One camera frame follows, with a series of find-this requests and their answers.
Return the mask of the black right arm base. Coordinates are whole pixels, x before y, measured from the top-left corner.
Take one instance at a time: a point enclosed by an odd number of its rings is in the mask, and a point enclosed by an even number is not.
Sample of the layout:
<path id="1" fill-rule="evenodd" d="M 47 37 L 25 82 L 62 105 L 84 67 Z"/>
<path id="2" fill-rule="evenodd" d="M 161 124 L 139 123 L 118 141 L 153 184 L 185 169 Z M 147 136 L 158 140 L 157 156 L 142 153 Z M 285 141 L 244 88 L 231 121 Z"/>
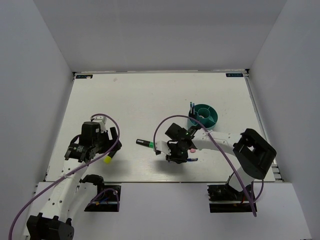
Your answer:
<path id="1" fill-rule="evenodd" d="M 243 191 L 228 189 L 224 184 L 207 186 L 210 213 L 251 213 L 252 208 Z"/>

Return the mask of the blue ballpoint pen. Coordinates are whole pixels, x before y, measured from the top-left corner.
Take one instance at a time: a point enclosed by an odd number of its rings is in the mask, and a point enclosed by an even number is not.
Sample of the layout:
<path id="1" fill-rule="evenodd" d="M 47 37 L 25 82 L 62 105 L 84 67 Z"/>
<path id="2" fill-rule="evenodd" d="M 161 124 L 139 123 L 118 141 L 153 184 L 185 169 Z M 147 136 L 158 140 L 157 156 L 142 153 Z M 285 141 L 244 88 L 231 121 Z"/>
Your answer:
<path id="1" fill-rule="evenodd" d="M 186 161 L 187 162 L 196 162 L 196 161 L 198 161 L 198 158 L 187 158 Z"/>

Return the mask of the green black highlighter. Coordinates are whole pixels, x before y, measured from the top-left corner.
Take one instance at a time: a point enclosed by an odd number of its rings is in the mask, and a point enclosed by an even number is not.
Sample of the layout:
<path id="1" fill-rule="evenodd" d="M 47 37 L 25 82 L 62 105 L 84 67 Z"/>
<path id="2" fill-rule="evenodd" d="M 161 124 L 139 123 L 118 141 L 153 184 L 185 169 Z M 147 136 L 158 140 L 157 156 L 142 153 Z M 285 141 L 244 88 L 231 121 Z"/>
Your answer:
<path id="1" fill-rule="evenodd" d="M 154 148 L 154 143 L 151 142 L 151 141 L 147 141 L 147 140 L 143 140 L 143 139 L 137 139 L 136 140 L 136 144 L 137 145 L 140 145 L 140 146 L 144 146 L 144 147 L 147 147 L 147 148 Z"/>

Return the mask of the dark blue gel pen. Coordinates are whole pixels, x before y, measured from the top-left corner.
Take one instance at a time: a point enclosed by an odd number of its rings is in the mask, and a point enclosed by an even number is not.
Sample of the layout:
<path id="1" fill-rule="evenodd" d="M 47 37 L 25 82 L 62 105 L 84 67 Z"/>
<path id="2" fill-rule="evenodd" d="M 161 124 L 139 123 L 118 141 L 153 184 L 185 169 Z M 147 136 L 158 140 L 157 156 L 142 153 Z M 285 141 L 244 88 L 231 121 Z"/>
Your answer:
<path id="1" fill-rule="evenodd" d="M 190 108 L 189 108 L 189 116 L 192 118 L 193 115 L 194 115 L 194 114 L 193 114 L 193 106 L 194 106 L 194 105 L 193 105 L 192 102 L 190 102 L 190 103 L 189 103 L 189 106 L 190 106 Z"/>

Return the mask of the corner label sticker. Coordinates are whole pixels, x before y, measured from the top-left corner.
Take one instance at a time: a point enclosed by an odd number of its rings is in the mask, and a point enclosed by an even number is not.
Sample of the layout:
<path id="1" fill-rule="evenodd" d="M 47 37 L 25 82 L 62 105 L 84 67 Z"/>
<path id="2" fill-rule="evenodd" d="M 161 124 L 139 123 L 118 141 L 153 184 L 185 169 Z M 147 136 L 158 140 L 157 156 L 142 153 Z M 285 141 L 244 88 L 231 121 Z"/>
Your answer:
<path id="1" fill-rule="evenodd" d="M 242 73 L 226 73 L 227 78 L 243 78 L 244 75 Z"/>
<path id="2" fill-rule="evenodd" d="M 76 79 L 92 79 L 93 75 L 92 74 L 77 74 L 75 76 Z"/>

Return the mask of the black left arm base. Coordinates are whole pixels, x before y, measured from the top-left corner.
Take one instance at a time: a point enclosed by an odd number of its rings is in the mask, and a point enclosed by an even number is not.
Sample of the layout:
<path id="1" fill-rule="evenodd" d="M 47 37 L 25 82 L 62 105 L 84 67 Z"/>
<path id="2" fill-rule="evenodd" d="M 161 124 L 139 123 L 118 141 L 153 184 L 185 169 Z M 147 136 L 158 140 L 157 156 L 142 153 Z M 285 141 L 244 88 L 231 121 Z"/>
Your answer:
<path id="1" fill-rule="evenodd" d="M 90 203 L 85 212 L 117 213 L 120 210 L 121 185 L 105 184 L 98 190 L 98 197 Z"/>

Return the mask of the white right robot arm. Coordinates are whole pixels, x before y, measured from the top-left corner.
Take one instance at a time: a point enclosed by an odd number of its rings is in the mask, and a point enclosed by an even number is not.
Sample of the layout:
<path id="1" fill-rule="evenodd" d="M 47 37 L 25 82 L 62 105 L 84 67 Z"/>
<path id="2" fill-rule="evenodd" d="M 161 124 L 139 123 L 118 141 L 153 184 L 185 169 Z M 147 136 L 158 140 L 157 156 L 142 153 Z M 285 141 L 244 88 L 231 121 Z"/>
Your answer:
<path id="1" fill-rule="evenodd" d="M 191 149 L 218 151 L 225 157 L 236 157 L 240 167 L 233 169 L 226 183 L 208 189 L 213 202 L 240 200 L 254 180 L 265 179 L 277 155 L 276 150 L 251 128 L 240 134 L 231 134 L 207 130 L 200 125 L 185 129 L 173 123 L 165 135 L 170 140 L 157 141 L 155 149 L 158 154 L 164 153 L 168 162 L 187 162 Z"/>

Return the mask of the right corner label sticker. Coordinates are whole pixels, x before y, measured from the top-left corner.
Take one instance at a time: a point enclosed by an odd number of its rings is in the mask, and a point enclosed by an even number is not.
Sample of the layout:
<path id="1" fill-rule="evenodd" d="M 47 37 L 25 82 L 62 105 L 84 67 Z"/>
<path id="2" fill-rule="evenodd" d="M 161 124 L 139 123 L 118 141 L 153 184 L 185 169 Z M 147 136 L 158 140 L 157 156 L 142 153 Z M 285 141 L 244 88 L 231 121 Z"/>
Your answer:
<path id="1" fill-rule="evenodd" d="M 242 73 L 226 73 L 227 78 L 243 78 L 244 75 Z"/>

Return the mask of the yellow black highlighter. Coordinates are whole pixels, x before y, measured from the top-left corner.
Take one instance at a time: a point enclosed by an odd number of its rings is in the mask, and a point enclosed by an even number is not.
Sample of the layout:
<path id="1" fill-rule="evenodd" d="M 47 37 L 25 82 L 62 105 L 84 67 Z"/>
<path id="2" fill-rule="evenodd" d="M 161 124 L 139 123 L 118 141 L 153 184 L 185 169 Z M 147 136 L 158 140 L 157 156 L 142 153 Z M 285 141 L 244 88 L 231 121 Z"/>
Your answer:
<path id="1" fill-rule="evenodd" d="M 103 160 L 104 163 L 109 164 L 111 163 L 113 157 L 115 156 L 116 152 L 115 151 L 111 151 Z"/>

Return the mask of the left corner label sticker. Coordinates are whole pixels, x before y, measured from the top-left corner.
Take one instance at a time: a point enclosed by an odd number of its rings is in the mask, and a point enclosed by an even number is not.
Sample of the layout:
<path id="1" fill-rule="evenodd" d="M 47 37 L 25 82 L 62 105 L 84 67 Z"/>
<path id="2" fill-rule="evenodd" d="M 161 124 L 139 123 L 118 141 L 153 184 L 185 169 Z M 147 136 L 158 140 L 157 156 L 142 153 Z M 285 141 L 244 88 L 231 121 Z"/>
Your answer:
<path id="1" fill-rule="evenodd" d="M 76 79 L 92 79 L 93 75 L 92 74 L 77 74 L 75 76 Z"/>

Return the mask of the teal round desk organizer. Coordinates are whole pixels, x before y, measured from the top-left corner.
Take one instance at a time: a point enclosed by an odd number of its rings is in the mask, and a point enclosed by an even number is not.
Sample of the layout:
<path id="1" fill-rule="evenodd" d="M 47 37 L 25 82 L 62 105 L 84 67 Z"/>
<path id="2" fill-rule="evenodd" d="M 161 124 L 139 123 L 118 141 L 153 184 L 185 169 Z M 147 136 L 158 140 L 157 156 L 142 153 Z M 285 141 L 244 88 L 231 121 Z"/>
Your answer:
<path id="1" fill-rule="evenodd" d="M 202 123 L 208 130 L 213 130 L 218 122 L 218 113 L 207 104 L 195 104 L 195 120 Z"/>

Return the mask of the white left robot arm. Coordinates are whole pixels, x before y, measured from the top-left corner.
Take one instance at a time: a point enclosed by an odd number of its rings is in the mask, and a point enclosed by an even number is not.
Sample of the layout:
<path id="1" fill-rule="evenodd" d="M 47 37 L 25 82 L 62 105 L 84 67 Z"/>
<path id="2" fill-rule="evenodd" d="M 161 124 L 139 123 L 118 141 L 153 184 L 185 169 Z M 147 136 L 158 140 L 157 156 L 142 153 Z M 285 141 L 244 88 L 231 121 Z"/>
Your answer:
<path id="1" fill-rule="evenodd" d="M 37 215 L 30 215 L 26 227 L 31 240 L 71 240 L 78 211 L 92 200 L 105 196 L 104 178 L 87 174 L 88 163 L 96 155 L 111 159 L 121 149 L 116 128 L 106 129 L 107 118 L 93 116 L 81 126 L 81 133 L 71 141 L 64 155 L 61 181 L 56 184 Z"/>

